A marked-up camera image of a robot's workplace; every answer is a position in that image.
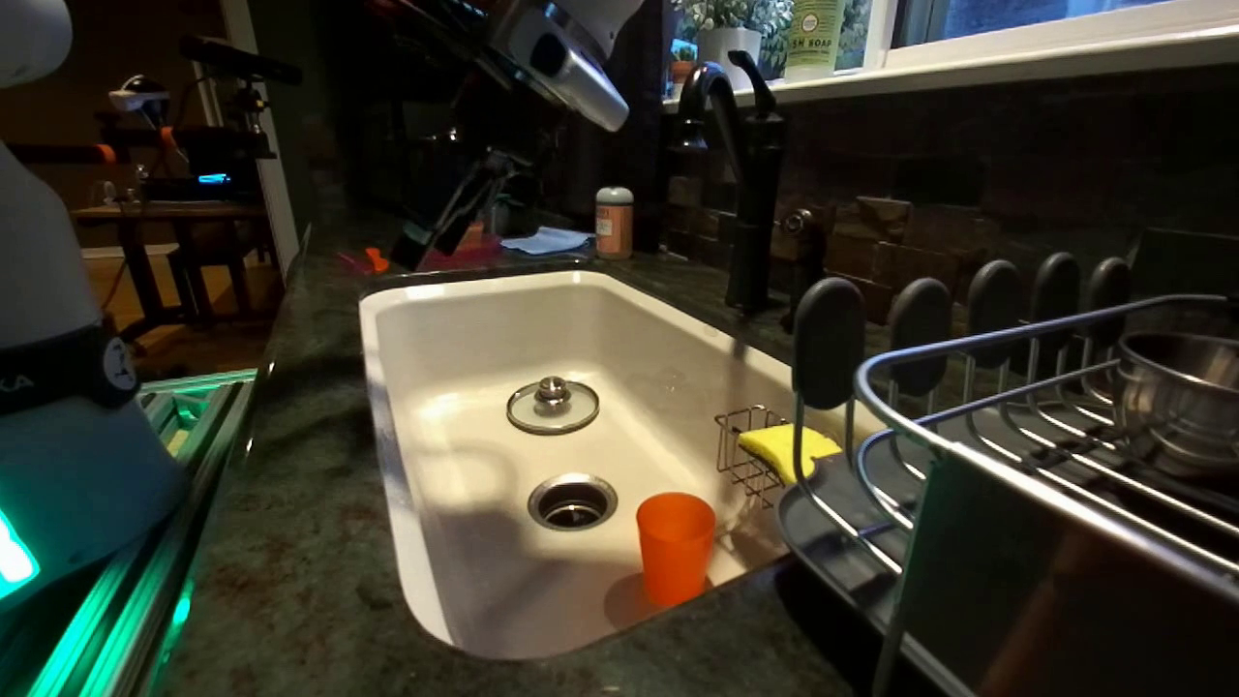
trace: shelf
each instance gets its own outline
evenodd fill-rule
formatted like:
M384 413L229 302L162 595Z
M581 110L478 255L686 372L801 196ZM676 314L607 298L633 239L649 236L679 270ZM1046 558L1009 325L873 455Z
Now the shelf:
M1064 80L1194 67L1239 67L1236 3L1151 3L1107 14L993 30L892 49L882 67L771 80L779 103L882 96L918 91Z

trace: sink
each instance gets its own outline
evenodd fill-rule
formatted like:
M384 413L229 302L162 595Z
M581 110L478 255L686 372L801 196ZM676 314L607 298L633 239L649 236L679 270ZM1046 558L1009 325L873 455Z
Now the sink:
M399 584L442 644L552 659L655 616L637 533L655 491L716 506L714 584L783 554L716 471L716 413L789 406L776 358L602 270L381 292L362 329ZM540 431L523 400L545 375L575 406Z

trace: granite countertop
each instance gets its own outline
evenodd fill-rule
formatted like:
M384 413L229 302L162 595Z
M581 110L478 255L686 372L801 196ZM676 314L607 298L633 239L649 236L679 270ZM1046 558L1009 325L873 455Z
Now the granite countertop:
M861 693L880 639L793 558L561 659L490 662L412 616L387 527L356 302L376 292L340 249L392 224L335 224L287 282L237 462L190 568L196 612L158 693ZM722 270L606 264L726 320ZM779 314L750 340L788 358Z

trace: sponge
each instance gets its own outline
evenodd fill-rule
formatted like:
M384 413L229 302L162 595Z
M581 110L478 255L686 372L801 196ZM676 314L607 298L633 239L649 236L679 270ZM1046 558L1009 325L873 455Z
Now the sponge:
M800 484L789 444L793 444L789 421L739 433L739 449L760 457L765 464L771 464L783 484ZM814 471L818 457L833 457L833 455L846 455L846 449L833 436L801 426L801 471L807 477Z

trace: black faucet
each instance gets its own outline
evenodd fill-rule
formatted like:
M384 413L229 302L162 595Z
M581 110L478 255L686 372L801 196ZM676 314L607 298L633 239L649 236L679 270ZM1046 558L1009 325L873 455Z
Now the black faucet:
M766 91L749 49L731 49L730 63L736 63L750 80L750 114L736 110L730 71L707 63L691 74L679 118L681 149L708 150L707 118L714 114L722 149L731 158L739 202L730 261L730 306L736 306L739 316L750 316L766 310L771 292L771 230L788 149L788 118L776 110L776 93Z

